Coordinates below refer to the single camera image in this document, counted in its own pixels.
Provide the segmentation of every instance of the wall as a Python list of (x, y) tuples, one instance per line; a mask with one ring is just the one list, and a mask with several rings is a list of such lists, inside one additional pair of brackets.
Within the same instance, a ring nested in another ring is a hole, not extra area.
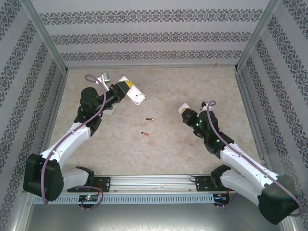
[(308, 21), (306, 0), (284, 0), (242, 74), (273, 169), (296, 183), (308, 230)]
[(269, 0), (34, 0), (68, 67), (235, 65)]
[(40, 153), (62, 78), (20, 2), (0, 0), (0, 231), (22, 191), (25, 160)]

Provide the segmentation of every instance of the enclosure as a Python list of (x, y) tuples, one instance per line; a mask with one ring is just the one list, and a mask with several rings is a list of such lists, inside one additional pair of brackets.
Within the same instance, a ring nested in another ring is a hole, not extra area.
[[(0, 230), (308, 229), (307, 0), (2, 0), (0, 6)], [(43, 206), (23, 192), (26, 158), (71, 127), (84, 88), (102, 93), (84, 75), (103, 72), (113, 84), (126, 76), (146, 98), (137, 106), (126, 97), (112, 116), (103, 115), (64, 170), (84, 166), (111, 176), (110, 201), (85, 214), (64, 192), (63, 201)], [(186, 201), (198, 195), (187, 179), (222, 161), (178, 109), (187, 103), (197, 111), (210, 100), (217, 101), (213, 111), (224, 133), (263, 166), (292, 178), (302, 216), (274, 226), (243, 197), (225, 210)], [(184, 199), (112, 202), (144, 196)]]

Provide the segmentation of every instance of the speckled floor surface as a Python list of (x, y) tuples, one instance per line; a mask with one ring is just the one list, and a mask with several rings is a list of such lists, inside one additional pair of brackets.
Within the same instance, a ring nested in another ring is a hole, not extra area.
[[(146, 99), (139, 106), (128, 97), (122, 100), (114, 114), (105, 115), (98, 131), (69, 158), (64, 170), (84, 166), (103, 175), (210, 173), (222, 162), (206, 150), (178, 113), (183, 103), (198, 111), (202, 101), (210, 100), (217, 101), (213, 110), (220, 129), (259, 161), (231, 67), (71, 70), (51, 144), (73, 124), (85, 87), (95, 87), (102, 94), (84, 75), (100, 77), (103, 71), (109, 73), (111, 83), (126, 76)], [(155, 121), (146, 121), (147, 117)]]

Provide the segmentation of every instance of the beige floor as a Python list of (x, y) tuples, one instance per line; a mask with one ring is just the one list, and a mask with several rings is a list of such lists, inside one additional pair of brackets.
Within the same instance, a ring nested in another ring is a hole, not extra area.
[[(129, 78), (146, 96), (139, 106), (128, 97), (114, 114), (103, 117), (98, 131), (69, 158), (64, 170), (88, 167), (95, 174), (202, 174), (222, 164), (203, 141), (182, 122), (178, 108), (188, 103), (196, 111), (202, 101), (216, 100), (213, 108), (222, 131), (259, 161), (232, 68), (162, 68), (71, 70), (66, 82), (51, 143), (72, 125), (84, 79), (108, 72), (112, 83)], [(147, 117), (155, 121), (146, 121)], [(149, 137), (141, 135), (147, 132)]]

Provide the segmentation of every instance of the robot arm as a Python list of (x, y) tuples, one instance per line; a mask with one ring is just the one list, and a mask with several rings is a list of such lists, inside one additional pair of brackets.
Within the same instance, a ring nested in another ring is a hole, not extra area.
[[(137, 105), (145, 96), (136, 88), (126, 77), (123, 77), (115, 85), (111, 85), (106, 92), (105, 105), (103, 110), (110, 109), (114, 104), (119, 103), (128, 95)], [(57, 141), (49, 149), (40, 155), (32, 154), (26, 160), (24, 190), (35, 195), (42, 196), (41, 193), (41, 171), (43, 163), (59, 144), (53, 155), (49, 159), (45, 170), (45, 195), (48, 201), (54, 201), (63, 190), (70, 189), (79, 185), (92, 186), (94, 182), (94, 172), (85, 167), (76, 167), (74, 170), (63, 173), (62, 168), (73, 152), (87, 139), (89, 139), (98, 129), (102, 119), (97, 115), (93, 120), (80, 127), (91, 117), (96, 115), (101, 108), (104, 96), (98, 95), (95, 88), (85, 88), (81, 92), (80, 107), (71, 128), (66, 134), (72, 133), (64, 142)]]
[[(273, 180), (295, 195), (292, 179), (287, 175), (279, 176), (266, 169), (244, 153), (230, 137), (219, 130), (218, 120), (211, 107), (209, 107), (210, 118), (208, 118), (207, 108), (207, 103), (203, 102), (201, 112), (196, 113), (187, 104), (184, 104), (179, 112), (182, 114), (183, 122), (193, 128), (193, 133), (196, 136), (204, 140), (207, 150), (226, 163), (211, 172), (212, 183), (216, 187), (222, 185), (238, 192), (258, 206), (261, 214), (269, 222), (278, 224), (299, 206)], [(212, 121), (218, 135), (228, 145), (216, 135), (209, 120)]]

